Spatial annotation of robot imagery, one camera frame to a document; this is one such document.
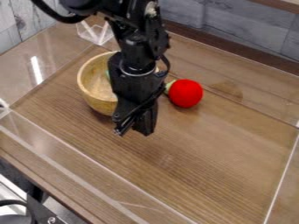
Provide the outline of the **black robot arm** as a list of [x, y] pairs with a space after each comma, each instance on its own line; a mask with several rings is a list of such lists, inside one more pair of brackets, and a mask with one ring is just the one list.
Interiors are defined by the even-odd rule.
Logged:
[[76, 24], [101, 13], [112, 29], [118, 51], [106, 61], [116, 109], [114, 132], [134, 130], [148, 136], [154, 132], [157, 98], [165, 89], [169, 71], [156, 63], [168, 63], [169, 35], [164, 28], [158, 0], [58, 0], [68, 11], [62, 16], [44, 0], [30, 0], [54, 20]]

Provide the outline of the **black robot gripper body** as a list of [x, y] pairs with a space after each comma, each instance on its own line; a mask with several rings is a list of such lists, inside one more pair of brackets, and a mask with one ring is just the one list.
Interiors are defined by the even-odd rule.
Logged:
[[145, 113], [157, 102], [164, 91], [164, 76], [154, 67], [149, 73], [129, 75], [117, 67], [108, 68], [112, 92], [116, 95], [116, 109], [112, 121], [116, 124], [114, 132], [122, 136], [141, 116], [145, 123]]

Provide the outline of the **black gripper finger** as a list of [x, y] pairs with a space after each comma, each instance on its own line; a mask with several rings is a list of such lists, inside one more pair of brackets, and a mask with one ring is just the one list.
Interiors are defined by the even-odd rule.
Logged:
[[144, 136], [146, 135], [146, 129], [145, 129], [145, 119], [138, 116], [134, 120], [134, 124], [132, 126], [132, 129], [141, 133]]
[[145, 113], [145, 135], [149, 136], [154, 132], [156, 119], [157, 119], [157, 102], [153, 103], [152, 107]]

